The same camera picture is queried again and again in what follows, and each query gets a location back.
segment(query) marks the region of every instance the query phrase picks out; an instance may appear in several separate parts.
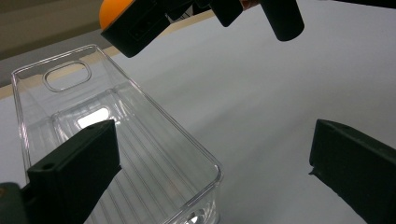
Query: white surface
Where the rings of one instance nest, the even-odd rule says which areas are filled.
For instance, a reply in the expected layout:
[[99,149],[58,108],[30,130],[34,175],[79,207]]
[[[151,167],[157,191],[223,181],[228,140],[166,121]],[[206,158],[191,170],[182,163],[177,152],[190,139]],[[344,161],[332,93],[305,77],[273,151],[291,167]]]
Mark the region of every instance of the white surface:
[[[202,21],[114,57],[223,164],[220,223],[364,223],[308,175],[316,119],[396,147],[396,10],[298,3],[305,30],[287,43],[256,7],[229,28]],[[11,104],[0,106],[0,181],[22,183]]]

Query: transparent plastic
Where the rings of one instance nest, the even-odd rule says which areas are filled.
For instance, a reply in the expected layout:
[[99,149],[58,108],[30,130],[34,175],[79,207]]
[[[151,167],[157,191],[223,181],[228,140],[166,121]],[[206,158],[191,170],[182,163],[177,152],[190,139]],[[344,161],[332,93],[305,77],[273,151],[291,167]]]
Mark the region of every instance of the transparent plastic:
[[115,120],[122,170],[86,223],[219,222],[218,161],[98,47],[24,66],[12,84],[25,169],[80,129]]

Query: clear plastic phone case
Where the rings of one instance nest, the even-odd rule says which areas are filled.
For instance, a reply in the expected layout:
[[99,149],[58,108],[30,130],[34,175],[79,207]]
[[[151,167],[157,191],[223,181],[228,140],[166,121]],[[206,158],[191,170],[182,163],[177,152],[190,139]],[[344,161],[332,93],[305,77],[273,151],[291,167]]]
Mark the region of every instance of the clear plastic phone case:
[[218,161],[95,45],[12,74],[25,169],[82,128],[114,119],[122,170],[86,223],[214,224]]

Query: black plastic part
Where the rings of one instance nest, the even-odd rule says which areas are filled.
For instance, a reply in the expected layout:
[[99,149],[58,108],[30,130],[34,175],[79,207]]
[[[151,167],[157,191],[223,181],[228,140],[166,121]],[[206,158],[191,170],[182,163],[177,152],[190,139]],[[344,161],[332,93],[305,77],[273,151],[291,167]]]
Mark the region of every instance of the black plastic part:
[[171,18],[173,21],[178,20],[181,16],[184,15],[184,13],[186,13],[189,7],[191,7],[191,4],[187,4],[175,10],[169,11],[166,13],[166,15],[168,15],[168,17]]
[[170,22],[158,3],[134,2],[101,35],[127,57],[133,57],[155,39]]
[[244,10],[239,0],[213,0],[209,5],[224,27],[229,26]]
[[195,4],[200,8],[209,6],[211,2],[212,0],[195,0]]
[[33,165],[27,174],[41,215],[35,223],[83,223],[120,170],[114,120],[93,124]]
[[0,184],[0,223],[28,224],[20,187],[15,183]]
[[303,31],[303,18],[295,0],[261,0],[260,3],[278,40],[292,40]]
[[367,223],[396,223],[396,150],[344,124],[317,121],[309,163]]
[[366,5],[372,7],[396,8],[396,1],[394,0],[333,0],[333,1],[360,4],[360,5]]

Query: white table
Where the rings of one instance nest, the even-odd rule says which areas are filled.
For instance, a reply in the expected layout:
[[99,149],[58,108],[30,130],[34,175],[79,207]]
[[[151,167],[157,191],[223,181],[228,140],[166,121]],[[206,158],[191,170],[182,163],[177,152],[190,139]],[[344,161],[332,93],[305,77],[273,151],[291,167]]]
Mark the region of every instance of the white table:
[[[255,7],[113,57],[223,164],[220,223],[364,223],[308,175],[315,122],[396,147],[396,10],[298,3],[305,30],[287,43]],[[0,181],[23,184],[13,99],[0,104]]]

